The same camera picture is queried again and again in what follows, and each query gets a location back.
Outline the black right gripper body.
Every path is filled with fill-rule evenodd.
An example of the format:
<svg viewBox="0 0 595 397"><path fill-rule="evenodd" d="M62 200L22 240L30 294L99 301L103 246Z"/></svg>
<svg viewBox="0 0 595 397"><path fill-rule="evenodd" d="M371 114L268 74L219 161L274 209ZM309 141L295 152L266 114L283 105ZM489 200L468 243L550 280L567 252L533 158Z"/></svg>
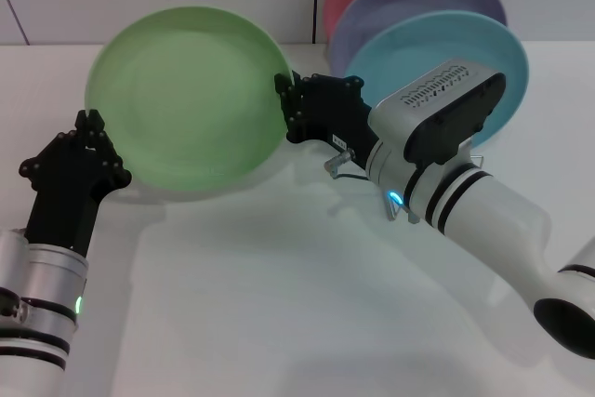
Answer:
<svg viewBox="0 0 595 397"><path fill-rule="evenodd" d="M312 87L303 94L299 141L320 140L338 151L351 150L353 162L365 167L377 143L368 125L371 107L359 87Z"/></svg>

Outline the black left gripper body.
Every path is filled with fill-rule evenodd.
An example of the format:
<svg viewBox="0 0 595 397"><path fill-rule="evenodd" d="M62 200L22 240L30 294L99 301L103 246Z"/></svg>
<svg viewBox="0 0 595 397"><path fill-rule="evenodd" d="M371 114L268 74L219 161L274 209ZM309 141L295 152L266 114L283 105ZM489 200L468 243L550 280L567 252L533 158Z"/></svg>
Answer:
<svg viewBox="0 0 595 397"><path fill-rule="evenodd" d="M105 196L103 160L88 148L46 149L25 161L36 196L25 229L30 244L54 245L85 257Z"/></svg>

